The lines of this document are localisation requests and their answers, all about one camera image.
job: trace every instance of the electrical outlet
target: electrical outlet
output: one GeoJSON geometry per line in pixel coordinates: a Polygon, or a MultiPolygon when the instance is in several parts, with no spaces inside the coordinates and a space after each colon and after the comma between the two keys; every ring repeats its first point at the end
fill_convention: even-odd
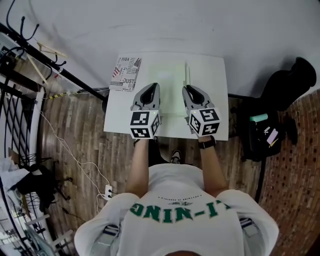
{"type": "Polygon", "coordinates": [[[104,199],[109,201],[112,197],[112,186],[105,185],[104,199]]]}

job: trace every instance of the brick floor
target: brick floor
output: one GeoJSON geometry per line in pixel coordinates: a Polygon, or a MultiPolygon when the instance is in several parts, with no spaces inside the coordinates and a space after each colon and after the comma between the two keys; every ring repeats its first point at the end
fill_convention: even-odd
{"type": "Polygon", "coordinates": [[[298,143],[287,138],[281,152],[266,161],[260,205],[280,234],[271,255],[305,255],[320,234],[320,90],[280,112],[297,125],[298,143]]]}

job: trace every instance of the shoe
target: shoe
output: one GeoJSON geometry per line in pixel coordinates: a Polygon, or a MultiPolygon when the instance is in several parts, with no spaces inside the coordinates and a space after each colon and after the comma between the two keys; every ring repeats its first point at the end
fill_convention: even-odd
{"type": "Polygon", "coordinates": [[[175,150],[171,156],[171,164],[180,164],[181,161],[181,152],[179,150],[175,150]]]}

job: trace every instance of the coat rack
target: coat rack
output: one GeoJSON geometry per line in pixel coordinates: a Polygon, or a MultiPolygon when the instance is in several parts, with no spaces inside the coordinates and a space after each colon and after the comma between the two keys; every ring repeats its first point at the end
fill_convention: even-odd
{"type": "Polygon", "coordinates": [[[21,25],[20,25],[20,32],[19,33],[10,26],[10,24],[9,24],[9,13],[10,13],[10,10],[11,10],[12,6],[14,5],[15,1],[16,0],[12,1],[12,4],[11,4],[7,14],[6,14],[6,26],[3,25],[2,23],[0,23],[0,33],[3,33],[5,35],[7,35],[9,38],[11,38],[19,46],[8,50],[8,52],[3,56],[3,58],[13,50],[17,50],[17,51],[21,50],[22,53],[20,54],[20,56],[22,56],[22,54],[24,52],[26,52],[27,54],[29,54],[30,56],[32,56],[33,58],[35,58],[36,60],[41,62],[43,65],[47,66],[51,70],[51,72],[50,72],[51,74],[52,74],[52,69],[58,71],[58,73],[61,76],[63,76],[66,79],[70,80],[71,82],[73,82],[77,86],[83,88],[88,93],[96,96],[97,98],[99,98],[100,100],[102,100],[106,104],[107,101],[108,101],[108,95],[107,96],[101,95],[100,93],[98,93],[97,91],[92,89],[90,86],[88,86],[87,84],[82,82],[80,79],[75,77],[73,74],[71,74],[70,72],[65,70],[62,66],[64,64],[66,64],[66,61],[64,61],[61,64],[57,64],[57,61],[58,61],[58,55],[57,54],[55,55],[55,60],[52,60],[52,59],[48,58],[46,55],[44,55],[43,53],[41,53],[39,50],[34,48],[30,43],[28,43],[28,41],[31,38],[33,38],[33,36],[36,34],[37,29],[39,27],[39,24],[37,24],[35,26],[35,29],[34,29],[32,35],[29,38],[25,38],[24,35],[23,35],[25,16],[22,16],[22,18],[21,18],[21,25]]]}

